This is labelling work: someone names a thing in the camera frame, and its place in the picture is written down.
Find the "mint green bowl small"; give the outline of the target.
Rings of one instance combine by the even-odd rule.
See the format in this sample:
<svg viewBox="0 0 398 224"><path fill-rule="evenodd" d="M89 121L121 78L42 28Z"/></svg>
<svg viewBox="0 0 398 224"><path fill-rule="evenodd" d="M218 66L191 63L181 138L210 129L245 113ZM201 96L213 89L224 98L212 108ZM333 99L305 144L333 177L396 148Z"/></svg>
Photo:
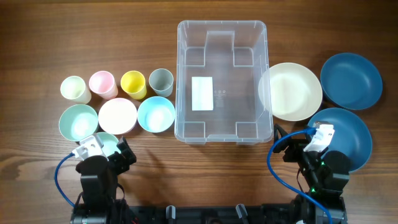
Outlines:
<svg viewBox="0 0 398 224"><path fill-rule="evenodd" d="M119 140L116 136L106 132L99 132L96 133L96 135L102 140L104 144L102 151L106 155L106 157L114 154L115 152L121 152L117 147L117 143L119 142Z"/></svg>

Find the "pink bowl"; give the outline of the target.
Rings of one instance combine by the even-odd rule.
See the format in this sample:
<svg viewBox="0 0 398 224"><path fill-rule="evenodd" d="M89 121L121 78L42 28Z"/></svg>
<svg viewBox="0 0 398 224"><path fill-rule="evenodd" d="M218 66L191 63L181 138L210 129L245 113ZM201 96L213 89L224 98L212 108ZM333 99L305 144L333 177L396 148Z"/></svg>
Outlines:
<svg viewBox="0 0 398 224"><path fill-rule="evenodd" d="M107 133L126 134L133 129L137 121L137 108L125 98L107 101L99 110L100 127Z"/></svg>

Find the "cream plate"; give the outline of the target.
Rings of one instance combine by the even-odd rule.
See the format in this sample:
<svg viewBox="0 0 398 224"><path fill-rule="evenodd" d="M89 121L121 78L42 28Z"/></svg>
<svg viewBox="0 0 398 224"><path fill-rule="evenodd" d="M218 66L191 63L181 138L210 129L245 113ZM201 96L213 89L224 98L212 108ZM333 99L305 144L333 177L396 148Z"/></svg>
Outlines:
<svg viewBox="0 0 398 224"><path fill-rule="evenodd" d="M323 100L317 76L298 63L278 63L259 80L258 95L265 109L285 121L301 121L315 114Z"/></svg>

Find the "dark blue plate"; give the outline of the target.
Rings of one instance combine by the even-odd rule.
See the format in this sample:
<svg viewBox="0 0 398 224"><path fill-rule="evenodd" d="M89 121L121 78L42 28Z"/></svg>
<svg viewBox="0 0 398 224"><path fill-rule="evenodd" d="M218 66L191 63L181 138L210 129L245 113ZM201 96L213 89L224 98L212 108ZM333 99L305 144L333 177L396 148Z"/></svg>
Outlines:
<svg viewBox="0 0 398 224"><path fill-rule="evenodd" d="M323 64L320 82L331 102L349 110L374 106L383 91L376 66L367 58L349 52L336 54Z"/></svg>
<svg viewBox="0 0 398 224"><path fill-rule="evenodd" d="M334 126L334 136L325 153L343 153L350 159L349 173L362 168L373 151L371 133L363 120L354 113L341 108L327 108L317 112L307 123L313 127L316 121L326 121Z"/></svg>

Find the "light blue bowl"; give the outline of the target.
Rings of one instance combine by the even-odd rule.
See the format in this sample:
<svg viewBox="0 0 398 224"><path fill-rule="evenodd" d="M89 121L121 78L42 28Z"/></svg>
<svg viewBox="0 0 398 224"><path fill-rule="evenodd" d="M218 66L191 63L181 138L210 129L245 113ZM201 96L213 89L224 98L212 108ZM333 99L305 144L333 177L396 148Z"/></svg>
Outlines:
<svg viewBox="0 0 398 224"><path fill-rule="evenodd" d="M164 97L150 97L140 104L137 111L137 121L148 132L164 132L175 121L174 105Z"/></svg>

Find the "clear plastic storage container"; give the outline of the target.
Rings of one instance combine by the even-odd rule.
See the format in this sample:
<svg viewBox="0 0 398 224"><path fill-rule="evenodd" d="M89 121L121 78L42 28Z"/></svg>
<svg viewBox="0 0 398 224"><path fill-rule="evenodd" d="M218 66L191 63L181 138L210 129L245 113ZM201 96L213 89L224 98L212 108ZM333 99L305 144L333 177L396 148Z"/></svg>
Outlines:
<svg viewBox="0 0 398 224"><path fill-rule="evenodd" d="M257 144L273 138L258 84L269 72L262 21L192 21L177 27L175 137L186 144ZM192 77L213 79L212 111L192 110Z"/></svg>

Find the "yellow cup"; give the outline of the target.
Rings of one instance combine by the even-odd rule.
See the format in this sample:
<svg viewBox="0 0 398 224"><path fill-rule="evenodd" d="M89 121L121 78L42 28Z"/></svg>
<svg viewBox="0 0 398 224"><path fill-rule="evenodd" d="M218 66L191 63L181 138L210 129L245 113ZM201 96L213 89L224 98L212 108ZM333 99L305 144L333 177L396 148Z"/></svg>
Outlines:
<svg viewBox="0 0 398 224"><path fill-rule="evenodd" d="M145 76L138 71L128 71L121 78L121 88L135 100L143 99L147 94Z"/></svg>

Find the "pink cup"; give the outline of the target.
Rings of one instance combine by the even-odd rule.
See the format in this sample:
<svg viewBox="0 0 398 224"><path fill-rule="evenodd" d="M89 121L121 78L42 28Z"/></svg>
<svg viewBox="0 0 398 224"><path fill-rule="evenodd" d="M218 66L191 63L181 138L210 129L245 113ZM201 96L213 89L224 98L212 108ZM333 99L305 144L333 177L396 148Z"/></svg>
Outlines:
<svg viewBox="0 0 398 224"><path fill-rule="evenodd" d="M111 100L118 95L118 88L114 76L107 71L94 73L89 80L89 88L105 100Z"/></svg>

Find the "pale green cup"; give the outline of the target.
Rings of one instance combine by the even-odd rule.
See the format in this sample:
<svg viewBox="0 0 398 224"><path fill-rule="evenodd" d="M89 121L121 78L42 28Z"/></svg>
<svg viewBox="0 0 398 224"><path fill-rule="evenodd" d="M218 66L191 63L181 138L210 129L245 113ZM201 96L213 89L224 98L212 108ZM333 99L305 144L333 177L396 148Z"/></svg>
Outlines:
<svg viewBox="0 0 398 224"><path fill-rule="evenodd" d="M84 79L70 76L60 86L62 96L75 103L87 104L91 100L91 92Z"/></svg>

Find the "grey cup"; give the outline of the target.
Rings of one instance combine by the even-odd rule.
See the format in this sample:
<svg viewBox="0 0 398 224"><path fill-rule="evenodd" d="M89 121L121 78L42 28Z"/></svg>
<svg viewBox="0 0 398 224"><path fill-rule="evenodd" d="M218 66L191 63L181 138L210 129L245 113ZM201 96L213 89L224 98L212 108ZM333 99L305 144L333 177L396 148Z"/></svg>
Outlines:
<svg viewBox="0 0 398 224"><path fill-rule="evenodd" d="M166 98L172 94L174 77L169 70L158 68L150 74L149 85L158 96Z"/></svg>

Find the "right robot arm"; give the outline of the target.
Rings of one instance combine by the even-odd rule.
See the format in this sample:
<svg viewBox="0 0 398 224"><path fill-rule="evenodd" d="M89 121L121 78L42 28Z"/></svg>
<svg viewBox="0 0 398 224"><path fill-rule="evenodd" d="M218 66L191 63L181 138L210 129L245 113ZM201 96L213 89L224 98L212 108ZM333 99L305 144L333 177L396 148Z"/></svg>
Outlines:
<svg viewBox="0 0 398 224"><path fill-rule="evenodd" d="M315 127L307 127L287 133L274 125L274 143L267 155L267 167L271 174L297 196L288 204L263 205L265 223L347 223L348 217L341 194L349 181L351 161L340 151L328 152L333 138L333 125L319 121ZM309 190L304 192L284 182L273 171L271 154L285 152L284 162L296 162Z"/></svg>

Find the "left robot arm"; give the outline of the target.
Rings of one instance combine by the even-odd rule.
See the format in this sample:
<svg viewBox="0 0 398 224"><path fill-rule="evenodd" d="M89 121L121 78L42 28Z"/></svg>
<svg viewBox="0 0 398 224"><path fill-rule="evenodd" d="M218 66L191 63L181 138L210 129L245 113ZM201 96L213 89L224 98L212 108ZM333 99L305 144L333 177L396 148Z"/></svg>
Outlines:
<svg viewBox="0 0 398 224"><path fill-rule="evenodd" d="M83 191L72 204L70 224L139 223L126 200L116 198L117 189L122 188L118 175L129 170L137 161L136 155L124 137L116 144L118 150L110 156L105 155L103 147L102 140L94 134L80 141L73 150L81 159L76 171Z"/></svg>

